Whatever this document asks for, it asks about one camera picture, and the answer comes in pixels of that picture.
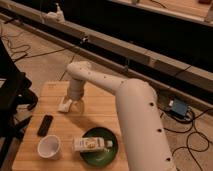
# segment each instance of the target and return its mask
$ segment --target cable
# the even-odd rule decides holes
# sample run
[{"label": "cable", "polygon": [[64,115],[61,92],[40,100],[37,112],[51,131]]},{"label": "cable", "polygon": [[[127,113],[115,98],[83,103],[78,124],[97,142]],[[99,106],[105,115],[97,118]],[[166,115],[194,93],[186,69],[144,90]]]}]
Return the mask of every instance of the cable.
[{"label": "cable", "polygon": [[[186,146],[178,147],[178,148],[176,148],[176,149],[172,152],[172,156],[174,156],[174,154],[175,154],[177,151],[179,151],[179,150],[181,150],[181,149],[187,149],[188,152],[189,152],[189,154],[191,155],[192,159],[195,161],[196,165],[199,167],[199,169],[200,169],[201,171],[203,171],[203,168],[201,167],[200,163],[199,163],[198,160],[195,158],[195,156],[193,155],[192,152],[199,152],[199,153],[200,153],[200,152],[205,152],[205,151],[207,151],[207,150],[210,148],[210,144],[212,145],[213,142],[211,142],[211,141],[208,139],[208,137],[207,137],[204,133],[198,131],[198,129],[196,128],[196,124],[195,124],[195,123],[196,123],[196,120],[197,120],[199,117],[203,116],[206,112],[208,112],[208,111],[210,111],[210,110],[213,110],[213,108],[209,108],[209,109],[203,111],[201,114],[195,116],[195,112],[194,112],[191,108],[189,108],[189,112],[190,112],[191,115],[193,116],[193,118],[191,119],[192,125],[191,125],[190,128],[191,128],[191,129],[194,128],[195,131],[191,132],[191,133],[187,136],[187,138],[186,138]],[[207,145],[206,145],[203,149],[195,149],[195,148],[190,147],[190,138],[191,138],[193,135],[195,135],[195,134],[198,134],[203,140],[206,141]]]},{"label": "cable", "polygon": [[[79,53],[79,51],[80,51],[80,49],[81,49],[81,46],[80,46],[80,45],[82,45],[83,43],[85,43],[85,42],[83,42],[83,41],[81,40],[80,43],[79,43],[79,45],[78,45],[78,49],[77,49],[76,52],[73,54],[71,60],[69,61],[69,64],[71,64],[71,63],[74,61],[75,55],[77,55],[77,54]],[[65,71],[63,72],[63,74],[62,74],[61,77],[59,78],[59,81],[62,81],[62,79],[64,78],[66,72],[67,72],[67,70],[65,70]]]},{"label": "cable", "polygon": [[190,124],[190,123],[191,123],[190,127],[189,127],[188,129],[184,130],[184,131],[177,131],[177,130],[172,130],[172,129],[170,129],[170,128],[164,127],[164,129],[165,129],[166,131],[169,131],[169,132],[172,132],[172,133],[177,133],[177,134],[185,134],[185,133],[190,132],[190,131],[192,130],[192,128],[193,128],[193,123],[192,123],[192,121],[193,121],[193,120],[192,120],[191,122],[184,123],[184,121],[177,120],[175,117],[172,117],[172,115],[169,115],[169,114],[166,113],[166,112],[163,112],[163,113],[161,114],[160,117],[162,118],[164,114],[167,114],[167,116],[169,116],[169,118],[175,120],[175,121],[178,122],[178,123],[181,123],[181,124]]},{"label": "cable", "polygon": [[209,111],[211,111],[211,110],[213,110],[213,108],[206,109],[206,110],[203,111],[201,114],[199,114],[198,116],[196,116],[195,119],[197,119],[197,118],[203,116],[204,114],[206,114],[207,112],[209,112]]},{"label": "cable", "polygon": [[162,3],[158,2],[158,1],[155,1],[155,0],[150,0],[150,1],[160,5],[161,7],[165,8],[165,9],[167,9],[167,7],[164,4],[162,4]]}]

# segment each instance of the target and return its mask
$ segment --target green plate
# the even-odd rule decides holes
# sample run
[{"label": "green plate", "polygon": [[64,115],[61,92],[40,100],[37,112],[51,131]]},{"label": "green plate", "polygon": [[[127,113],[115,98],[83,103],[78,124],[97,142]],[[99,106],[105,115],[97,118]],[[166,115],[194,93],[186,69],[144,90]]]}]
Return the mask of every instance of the green plate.
[{"label": "green plate", "polygon": [[80,153],[84,161],[95,167],[104,167],[111,163],[118,152],[118,141],[112,131],[103,127],[96,127],[86,132],[83,137],[103,137],[105,140],[111,140],[113,146],[101,152]]}]

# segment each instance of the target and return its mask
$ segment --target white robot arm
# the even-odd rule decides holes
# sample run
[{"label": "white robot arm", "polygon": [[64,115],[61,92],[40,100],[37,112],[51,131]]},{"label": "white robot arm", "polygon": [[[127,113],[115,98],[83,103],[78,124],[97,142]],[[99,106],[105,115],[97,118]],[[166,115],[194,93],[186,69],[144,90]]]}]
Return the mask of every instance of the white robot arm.
[{"label": "white robot arm", "polygon": [[67,99],[80,100],[85,81],[115,95],[131,171],[176,171],[156,105],[157,95],[147,82],[92,71],[88,62],[71,63],[67,71],[71,76]]}]

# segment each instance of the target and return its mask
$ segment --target white cup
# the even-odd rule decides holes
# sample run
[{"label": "white cup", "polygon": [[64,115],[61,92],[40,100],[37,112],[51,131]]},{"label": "white cup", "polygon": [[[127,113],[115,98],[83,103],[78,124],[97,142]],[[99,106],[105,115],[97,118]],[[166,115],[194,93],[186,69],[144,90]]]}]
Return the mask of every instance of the white cup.
[{"label": "white cup", "polygon": [[55,135],[47,135],[38,144],[37,151],[40,157],[57,160],[60,158],[61,141]]}]

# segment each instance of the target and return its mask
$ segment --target remote control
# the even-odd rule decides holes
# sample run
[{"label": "remote control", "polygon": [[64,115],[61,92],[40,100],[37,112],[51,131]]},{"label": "remote control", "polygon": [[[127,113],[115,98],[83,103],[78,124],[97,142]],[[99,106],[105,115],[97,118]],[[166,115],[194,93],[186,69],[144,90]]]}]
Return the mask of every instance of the remote control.
[{"label": "remote control", "polygon": [[49,130],[49,127],[50,127],[52,120],[53,120],[52,115],[45,115],[44,116],[42,123],[41,123],[41,125],[38,129],[38,132],[37,132],[38,136],[44,137],[44,136],[47,135],[47,132]]}]

